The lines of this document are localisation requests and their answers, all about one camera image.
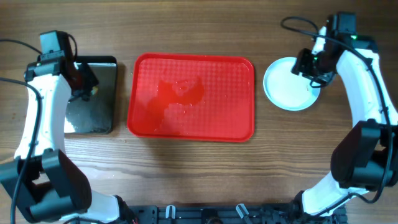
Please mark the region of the green scrubbing sponge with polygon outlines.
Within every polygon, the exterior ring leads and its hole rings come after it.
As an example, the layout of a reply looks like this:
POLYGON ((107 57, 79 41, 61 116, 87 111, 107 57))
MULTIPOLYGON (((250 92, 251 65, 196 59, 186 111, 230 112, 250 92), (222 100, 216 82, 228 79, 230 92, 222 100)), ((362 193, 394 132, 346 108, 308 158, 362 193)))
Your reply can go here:
POLYGON ((97 92, 98 92, 98 90, 99 90, 98 87, 97 87, 97 86, 94 86, 94 87, 91 89, 91 91, 90 91, 91 96, 96 95, 97 92))

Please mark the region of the white plate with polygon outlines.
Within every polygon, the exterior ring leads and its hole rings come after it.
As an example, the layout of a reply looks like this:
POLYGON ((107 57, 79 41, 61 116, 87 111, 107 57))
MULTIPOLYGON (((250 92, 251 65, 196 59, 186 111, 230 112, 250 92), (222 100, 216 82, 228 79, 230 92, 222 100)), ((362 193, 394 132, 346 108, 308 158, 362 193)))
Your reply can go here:
POLYGON ((310 80, 291 72, 296 61, 295 57, 276 60, 267 68, 263 78, 263 89, 268 99, 287 111, 305 110, 320 95, 320 89, 311 87, 310 80))

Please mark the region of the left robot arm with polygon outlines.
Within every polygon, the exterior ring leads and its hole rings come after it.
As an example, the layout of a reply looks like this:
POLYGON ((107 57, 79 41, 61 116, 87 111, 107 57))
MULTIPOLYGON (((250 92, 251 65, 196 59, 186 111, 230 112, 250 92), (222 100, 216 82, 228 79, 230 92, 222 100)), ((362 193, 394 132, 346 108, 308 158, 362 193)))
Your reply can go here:
POLYGON ((40 44, 21 81, 29 95, 21 141, 1 165, 11 223, 18 213, 29 223, 137 223, 121 197, 94 191, 65 152, 66 133, 111 132, 116 59, 80 56, 74 37, 58 30, 41 33, 40 44))

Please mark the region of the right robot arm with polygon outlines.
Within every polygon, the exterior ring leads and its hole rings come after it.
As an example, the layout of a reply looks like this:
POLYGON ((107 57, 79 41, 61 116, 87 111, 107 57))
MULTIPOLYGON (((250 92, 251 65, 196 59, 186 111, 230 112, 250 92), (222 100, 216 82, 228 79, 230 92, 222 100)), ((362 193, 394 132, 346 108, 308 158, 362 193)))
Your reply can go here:
POLYGON ((339 75, 353 127, 331 156, 330 172, 289 203, 292 220, 321 220, 352 198, 372 204, 397 183, 397 110, 384 84, 375 40, 359 35, 356 16, 337 12, 311 33, 313 49, 303 49, 292 67, 314 88, 339 75))

